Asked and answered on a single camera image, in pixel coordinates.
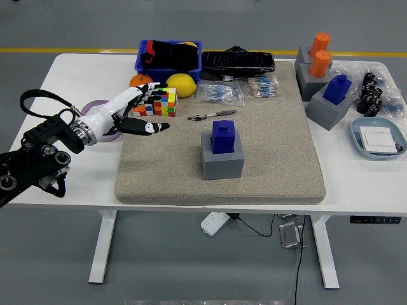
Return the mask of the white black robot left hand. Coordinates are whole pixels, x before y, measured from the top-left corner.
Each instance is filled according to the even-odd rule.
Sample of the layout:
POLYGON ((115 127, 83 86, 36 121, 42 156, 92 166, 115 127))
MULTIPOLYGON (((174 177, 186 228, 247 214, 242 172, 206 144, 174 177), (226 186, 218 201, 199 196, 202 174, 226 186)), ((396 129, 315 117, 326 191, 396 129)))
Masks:
POLYGON ((164 131, 170 127, 168 123, 150 123, 141 119, 129 118, 127 114, 139 105, 153 104, 166 94, 163 90, 166 87, 166 83, 146 83, 130 87, 96 112, 76 119, 72 129, 86 146, 100 142, 104 134, 114 129, 121 133, 141 136, 164 131))

